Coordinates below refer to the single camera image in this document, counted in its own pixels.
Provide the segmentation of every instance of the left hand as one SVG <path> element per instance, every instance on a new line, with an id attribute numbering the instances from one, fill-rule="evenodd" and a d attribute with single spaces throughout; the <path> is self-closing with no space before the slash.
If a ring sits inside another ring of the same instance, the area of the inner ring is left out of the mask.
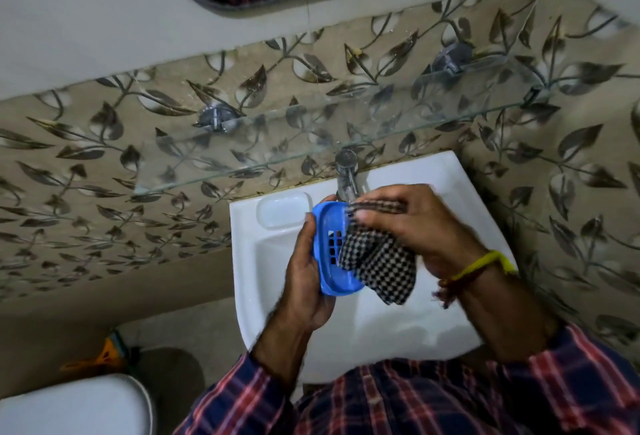
<path id="1" fill-rule="evenodd" d="M 335 195 L 332 195 L 322 202 L 334 200 Z M 287 266 L 284 291 L 278 303 L 278 310 L 290 325 L 309 333 L 327 323 L 335 306 L 335 297 L 320 291 L 320 275 L 312 255 L 315 235 L 316 218 L 307 213 Z"/>

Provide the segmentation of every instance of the toilet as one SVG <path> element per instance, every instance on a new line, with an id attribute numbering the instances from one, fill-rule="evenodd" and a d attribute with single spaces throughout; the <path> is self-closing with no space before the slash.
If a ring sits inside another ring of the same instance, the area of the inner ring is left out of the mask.
<path id="1" fill-rule="evenodd" d="M 0 400 L 0 433 L 155 435 L 156 414 L 139 381 L 108 374 Z"/>

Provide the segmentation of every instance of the white sink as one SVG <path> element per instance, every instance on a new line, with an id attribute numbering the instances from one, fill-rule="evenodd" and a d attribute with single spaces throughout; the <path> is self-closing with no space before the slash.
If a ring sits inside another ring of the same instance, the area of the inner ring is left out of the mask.
<path id="1" fill-rule="evenodd" d="M 496 223 L 473 188 L 453 152 L 417 158 L 363 172 L 356 177 L 364 192 L 395 183 L 428 183 L 484 244 L 515 259 Z M 337 181 L 328 180 L 231 204 L 232 253 L 236 311 L 240 332 L 251 348 L 264 328 L 284 285 L 285 270 L 302 225 L 299 211 L 283 220 L 288 226 L 263 228 L 257 218 L 265 210 L 283 211 L 288 195 L 300 207 L 300 193 L 315 205 L 334 194 Z M 433 299 L 436 278 L 419 262 L 415 289 L 404 306 L 388 306 L 372 290 L 338 297 L 329 322 L 311 337 L 300 381 L 326 383 L 349 369 L 387 358 L 451 359 L 478 347 L 481 340 L 460 305 L 443 310 Z"/>

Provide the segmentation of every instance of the blue soap dish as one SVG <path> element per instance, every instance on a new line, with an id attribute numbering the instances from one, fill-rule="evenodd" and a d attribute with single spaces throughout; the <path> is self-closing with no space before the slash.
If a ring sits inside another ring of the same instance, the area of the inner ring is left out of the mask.
<path id="1" fill-rule="evenodd" d="M 349 223 L 346 209 L 346 203 L 329 201 L 316 205 L 311 211 L 316 216 L 314 257 L 320 271 L 320 288 L 325 295 L 334 297 L 354 294 L 364 287 L 353 272 L 338 266 Z"/>

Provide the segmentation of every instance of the checkered cloth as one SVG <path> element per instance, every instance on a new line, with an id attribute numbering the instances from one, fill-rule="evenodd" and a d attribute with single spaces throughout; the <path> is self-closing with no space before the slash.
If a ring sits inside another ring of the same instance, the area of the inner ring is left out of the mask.
<path id="1" fill-rule="evenodd" d="M 406 213 L 406 205 L 398 201 L 367 201 L 349 205 L 349 225 L 338 265 L 352 270 L 354 276 L 387 305 L 403 305 L 415 285 L 415 253 L 402 246 L 391 233 L 367 228 L 354 220 L 353 215 L 361 209 Z"/>

